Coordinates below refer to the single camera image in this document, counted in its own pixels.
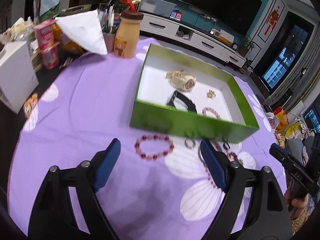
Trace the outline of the right hand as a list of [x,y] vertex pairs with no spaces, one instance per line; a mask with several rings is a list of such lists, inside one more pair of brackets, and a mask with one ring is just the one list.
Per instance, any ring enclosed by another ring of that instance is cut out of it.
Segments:
[[291,215],[290,215],[291,220],[300,217],[306,211],[306,208],[308,205],[308,200],[309,200],[308,195],[304,199],[292,197],[293,183],[294,183],[294,181],[290,181],[289,186],[286,189],[285,194],[284,194],[284,199],[285,199],[285,203],[286,203],[287,207],[289,207],[289,205],[291,204],[295,209],[295,211],[291,212]]

